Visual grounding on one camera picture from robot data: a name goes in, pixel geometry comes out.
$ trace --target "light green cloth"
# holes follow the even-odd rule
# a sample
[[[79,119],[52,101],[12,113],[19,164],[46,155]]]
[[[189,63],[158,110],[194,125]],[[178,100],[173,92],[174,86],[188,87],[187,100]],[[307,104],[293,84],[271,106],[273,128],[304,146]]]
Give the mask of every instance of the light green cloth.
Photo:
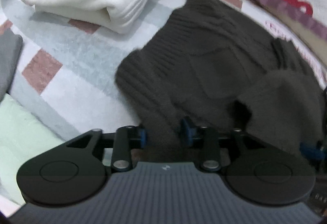
[[[16,182],[27,160],[63,143],[31,113],[6,94],[0,103],[0,184],[8,199],[23,205]]]

